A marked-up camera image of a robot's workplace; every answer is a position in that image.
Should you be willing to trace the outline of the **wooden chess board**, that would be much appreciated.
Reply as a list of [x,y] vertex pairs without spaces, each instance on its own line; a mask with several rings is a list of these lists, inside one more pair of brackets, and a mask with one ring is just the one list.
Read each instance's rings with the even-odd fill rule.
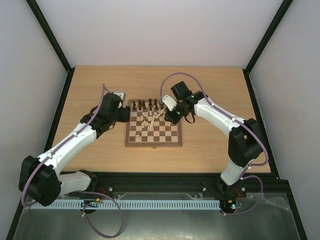
[[130,99],[130,120],[126,124],[127,148],[181,147],[182,126],[165,121],[164,106],[157,99]]

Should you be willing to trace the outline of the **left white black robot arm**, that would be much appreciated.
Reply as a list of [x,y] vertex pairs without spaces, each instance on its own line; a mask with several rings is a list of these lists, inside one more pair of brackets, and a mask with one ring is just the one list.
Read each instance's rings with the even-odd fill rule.
[[48,206],[59,196],[77,191],[93,192],[98,188],[98,177],[88,170],[62,174],[66,164],[83,148],[111,130],[117,122],[130,120],[130,107],[124,106],[125,92],[103,94],[98,106],[84,115],[75,129],[57,145],[37,157],[27,156],[21,165],[18,188],[21,203],[30,207],[25,197]]

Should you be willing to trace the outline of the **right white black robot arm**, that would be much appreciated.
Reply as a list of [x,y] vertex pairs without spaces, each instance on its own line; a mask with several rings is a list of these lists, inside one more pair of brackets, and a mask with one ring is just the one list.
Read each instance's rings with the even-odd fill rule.
[[230,161],[221,173],[222,181],[218,183],[218,191],[229,196],[236,189],[235,183],[241,179],[253,161],[266,151],[262,142],[257,121],[253,118],[245,120],[215,104],[201,89],[193,93],[184,81],[171,87],[175,98],[160,93],[159,102],[167,107],[164,119],[177,124],[189,114],[197,116],[213,124],[228,137],[228,156]]

